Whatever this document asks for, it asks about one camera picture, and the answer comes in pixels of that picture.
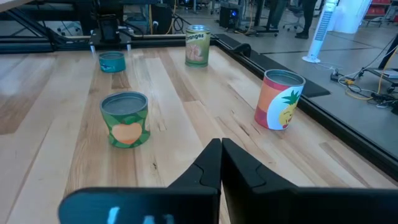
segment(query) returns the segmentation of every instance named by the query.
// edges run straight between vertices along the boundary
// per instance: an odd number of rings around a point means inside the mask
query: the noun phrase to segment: oranges can
[[[186,30],[185,64],[202,68],[208,65],[210,30],[203,25],[190,25]]]
[[[273,130],[287,128],[299,102],[305,84],[304,77],[286,70],[267,70],[254,119]]]

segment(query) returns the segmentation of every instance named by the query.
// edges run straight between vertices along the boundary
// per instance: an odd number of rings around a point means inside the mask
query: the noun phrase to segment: wooden table
[[[90,52],[0,55],[0,223],[57,223],[61,199],[82,187],[168,186],[222,137],[299,186],[397,187],[300,110],[285,131],[258,125],[260,79],[210,54],[209,67],[189,68],[183,47],[133,49],[115,74]],[[134,149],[108,144],[99,109],[125,90],[149,99],[152,135]]]

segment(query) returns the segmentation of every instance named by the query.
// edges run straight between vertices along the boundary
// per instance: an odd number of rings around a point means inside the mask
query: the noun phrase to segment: computer tower
[[[239,6],[236,4],[223,3],[220,9],[220,26],[235,29],[238,26]]]
[[[158,23],[157,27],[154,27],[154,34],[166,34],[173,22],[172,9],[170,6],[168,4],[152,5],[152,21]]]

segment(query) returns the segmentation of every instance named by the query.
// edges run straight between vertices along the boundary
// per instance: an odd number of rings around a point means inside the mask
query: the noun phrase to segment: orange can
[[[254,119],[272,130],[287,128],[299,102],[304,77],[286,70],[267,70]]]

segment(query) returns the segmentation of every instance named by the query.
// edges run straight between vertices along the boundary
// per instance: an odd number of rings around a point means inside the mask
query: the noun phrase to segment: can
[[[209,28],[203,25],[190,25],[185,32],[185,64],[189,67],[206,67],[209,61]]]
[[[109,143],[130,148],[148,140],[150,132],[145,129],[148,98],[144,94],[134,91],[114,93],[107,96],[100,107],[109,130]]]
[[[273,130],[287,128],[299,102],[304,77],[286,70],[267,70],[262,81],[254,119]]]
[[[124,54],[121,52],[105,52],[100,54],[98,58],[103,72],[121,72],[126,69]]]

